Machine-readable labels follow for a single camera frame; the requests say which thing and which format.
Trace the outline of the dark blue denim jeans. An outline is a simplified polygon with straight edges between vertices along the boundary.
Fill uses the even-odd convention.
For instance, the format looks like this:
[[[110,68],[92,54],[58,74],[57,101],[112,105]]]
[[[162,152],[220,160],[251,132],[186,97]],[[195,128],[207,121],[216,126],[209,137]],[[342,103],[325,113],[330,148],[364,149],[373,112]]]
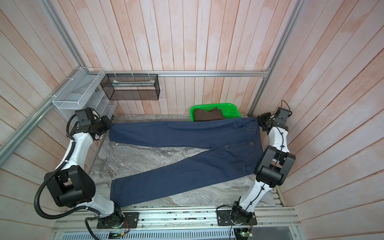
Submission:
[[[125,207],[248,176],[263,148],[258,119],[114,124],[112,142],[203,152],[177,163],[112,181],[111,200]]]

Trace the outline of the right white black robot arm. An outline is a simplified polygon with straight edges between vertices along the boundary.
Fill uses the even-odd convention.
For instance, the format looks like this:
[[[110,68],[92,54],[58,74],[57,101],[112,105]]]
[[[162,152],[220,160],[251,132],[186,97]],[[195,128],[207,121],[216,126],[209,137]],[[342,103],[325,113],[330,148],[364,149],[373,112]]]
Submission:
[[[283,184],[292,169],[296,156],[288,149],[286,126],[292,111],[279,107],[274,114],[270,112],[258,116],[262,131],[267,132],[270,144],[264,150],[254,174],[254,185],[247,193],[234,202],[231,221],[235,225],[248,224],[254,216],[257,204],[275,186]]]

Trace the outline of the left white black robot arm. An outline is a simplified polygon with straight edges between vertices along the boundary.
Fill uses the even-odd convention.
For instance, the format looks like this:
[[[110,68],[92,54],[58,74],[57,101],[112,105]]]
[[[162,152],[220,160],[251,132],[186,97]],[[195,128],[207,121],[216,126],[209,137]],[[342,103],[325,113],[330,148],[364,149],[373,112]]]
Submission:
[[[85,159],[93,141],[111,126],[112,122],[107,116],[86,117],[81,114],[72,129],[66,127],[70,139],[66,154],[57,168],[44,177],[45,187],[56,205],[70,208],[61,214],[62,218],[79,210],[88,210],[96,215],[102,226],[122,226],[124,215],[119,205],[98,194],[95,182],[84,170]]]

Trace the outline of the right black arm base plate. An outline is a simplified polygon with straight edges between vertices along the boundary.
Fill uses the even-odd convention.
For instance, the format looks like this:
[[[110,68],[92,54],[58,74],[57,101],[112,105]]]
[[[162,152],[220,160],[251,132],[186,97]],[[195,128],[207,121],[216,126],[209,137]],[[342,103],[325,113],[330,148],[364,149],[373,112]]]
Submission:
[[[217,222],[219,226],[256,226],[258,224],[255,214],[245,212],[242,208],[235,210],[229,206],[216,208]]]

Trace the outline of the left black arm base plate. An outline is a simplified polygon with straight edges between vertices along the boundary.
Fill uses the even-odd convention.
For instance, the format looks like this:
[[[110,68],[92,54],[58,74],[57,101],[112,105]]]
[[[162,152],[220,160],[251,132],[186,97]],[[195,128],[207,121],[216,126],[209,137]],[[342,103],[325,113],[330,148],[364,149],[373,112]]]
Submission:
[[[135,229],[139,221],[139,212],[122,212],[98,220],[97,229]]]

